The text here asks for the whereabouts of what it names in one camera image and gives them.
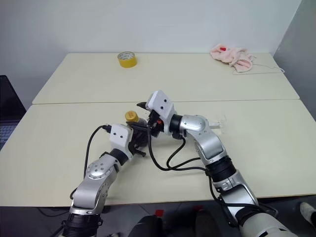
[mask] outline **robotic arm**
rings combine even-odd
[[[110,185],[122,165],[131,160],[137,150],[147,145],[144,136],[150,130],[157,137],[160,132],[179,139],[191,136],[197,153],[206,168],[206,174],[220,194],[216,198],[231,226],[239,226],[244,237],[295,237],[283,224],[259,207],[242,175],[235,169],[224,145],[202,116],[177,115],[172,101],[161,91],[154,92],[147,102],[138,106],[150,111],[147,128],[133,130],[130,126],[107,125],[112,151],[91,163],[82,183],[74,193],[68,220],[61,237],[94,237],[102,224],[100,214]]]

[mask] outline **yellow tape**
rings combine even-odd
[[[135,54],[133,52],[122,52],[118,55],[119,64],[124,68],[131,68],[137,64]]]

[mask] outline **small yellow cap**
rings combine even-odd
[[[138,122],[138,115],[135,111],[127,111],[125,113],[125,118],[128,122]]]

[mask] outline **white table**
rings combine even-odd
[[[140,102],[162,89],[173,101],[298,99],[279,69],[254,65],[245,75],[209,54],[136,54],[138,64],[122,68],[117,53],[70,53],[33,104]],[[268,53],[255,64],[275,67]]]
[[[180,102],[175,108],[222,122],[216,133],[257,197],[316,193],[316,123],[300,100]],[[124,122],[131,109],[146,116],[134,103],[31,106],[0,151],[0,206],[69,206],[92,131]],[[174,164],[197,156],[188,143]],[[177,146],[179,141],[164,134],[153,139],[160,164]],[[89,162],[106,150],[109,134],[99,132]],[[206,199],[208,180],[200,171],[163,172],[149,157],[135,157],[118,174],[106,204]]]

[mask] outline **pink towel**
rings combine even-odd
[[[228,48],[220,43],[211,49],[210,54],[212,58],[235,67],[239,73],[247,72],[252,68],[254,56],[245,48]]]

